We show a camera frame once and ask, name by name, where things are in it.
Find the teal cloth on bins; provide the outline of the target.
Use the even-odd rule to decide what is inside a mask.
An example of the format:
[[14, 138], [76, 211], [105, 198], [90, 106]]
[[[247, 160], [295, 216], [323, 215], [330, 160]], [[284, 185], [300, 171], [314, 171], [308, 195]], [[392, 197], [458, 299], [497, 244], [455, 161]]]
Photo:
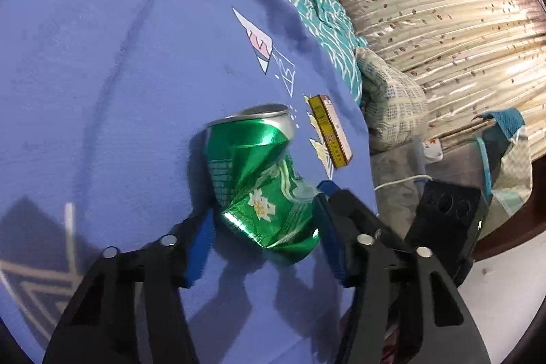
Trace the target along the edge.
[[532, 161], [524, 117], [516, 108], [477, 116], [486, 128], [475, 137], [483, 164], [483, 186], [489, 210], [481, 237], [492, 234], [529, 200]]

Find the green silver snack wrapper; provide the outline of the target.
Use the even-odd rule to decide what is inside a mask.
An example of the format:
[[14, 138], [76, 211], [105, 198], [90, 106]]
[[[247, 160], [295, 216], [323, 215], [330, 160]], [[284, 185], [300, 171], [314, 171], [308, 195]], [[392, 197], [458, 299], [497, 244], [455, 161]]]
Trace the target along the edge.
[[316, 151], [316, 157], [322, 163], [327, 179], [333, 179], [334, 174], [334, 164], [329, 154], [327, 144], [322, 136], [321, 129], [316, 121], [315, 116], [312, 112], [307, 112], [309, 122], [313, 129], [316, 131], [316, 139], [310, 139], [309, 142]]

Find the yellow small cardboard box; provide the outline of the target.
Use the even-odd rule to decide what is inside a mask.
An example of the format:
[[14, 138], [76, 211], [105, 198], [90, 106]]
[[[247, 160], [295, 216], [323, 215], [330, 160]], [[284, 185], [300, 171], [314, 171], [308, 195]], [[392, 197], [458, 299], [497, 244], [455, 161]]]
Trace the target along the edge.
[[332, 168], [347, 166], [352, 160], [353, 152], [332, 100], [327, 95], [316, 95], [308, 100], [308, 104], [313, 115], [312, 125], [320, 134]]

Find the folded checkered quilt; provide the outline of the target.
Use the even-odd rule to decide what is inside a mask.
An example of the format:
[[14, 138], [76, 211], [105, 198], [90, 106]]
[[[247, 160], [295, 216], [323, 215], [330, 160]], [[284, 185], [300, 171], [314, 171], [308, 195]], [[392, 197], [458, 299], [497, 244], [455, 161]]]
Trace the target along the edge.
[[362, 75], [362, 106], [371, 150], [386, 151], [427, 131], [429, 107], [423, 89], [366, 47], [355, 51]]

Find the lower clear storage bin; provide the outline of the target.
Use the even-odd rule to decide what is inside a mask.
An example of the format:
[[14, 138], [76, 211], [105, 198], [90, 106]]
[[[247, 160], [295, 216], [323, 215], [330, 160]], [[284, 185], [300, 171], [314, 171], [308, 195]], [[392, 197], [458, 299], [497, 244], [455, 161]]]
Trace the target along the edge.
[[413, 223], [429, 179], [484, 189], [480, 150], [472, 140], [446, 148], [413, 137], [407, 144], [373, 155], [371, 168], [378, 216], [399, 236], [405, 236]]

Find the beige patterned curtain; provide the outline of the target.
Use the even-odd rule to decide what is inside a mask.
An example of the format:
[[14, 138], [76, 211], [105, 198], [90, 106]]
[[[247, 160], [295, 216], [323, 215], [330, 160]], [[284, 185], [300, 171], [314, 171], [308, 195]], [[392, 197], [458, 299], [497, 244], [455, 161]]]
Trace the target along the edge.
[[538, 0], [340, 1], [356, 34], [423, 89], [432, 137], [544, 92]]

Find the crushed green soda can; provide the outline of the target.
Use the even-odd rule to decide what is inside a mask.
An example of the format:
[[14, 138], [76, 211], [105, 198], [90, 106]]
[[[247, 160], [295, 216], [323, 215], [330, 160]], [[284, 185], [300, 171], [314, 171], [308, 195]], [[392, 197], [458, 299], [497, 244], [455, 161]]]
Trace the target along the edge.
[[301, 261], [319, 242], [317, 189], [294, 169], [295, 125], [280, 103], [251, 107], [207, 126], [204, 156], [220, 221], [275, 261]]

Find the blue printed blanket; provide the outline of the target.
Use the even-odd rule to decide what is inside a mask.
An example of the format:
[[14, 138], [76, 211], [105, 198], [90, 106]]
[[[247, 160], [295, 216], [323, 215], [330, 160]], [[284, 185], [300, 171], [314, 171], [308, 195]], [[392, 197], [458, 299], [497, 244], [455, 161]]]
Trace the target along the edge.
[[327, 95], [353, 152], [333, 181], [376, 197], [363, 115], [286, 0], [1, 0], [1, 318], [43, 359], [79, 279], [211, 199], [208, 123], [291, 109], [296, 171], [327, 179], [308, 100]]

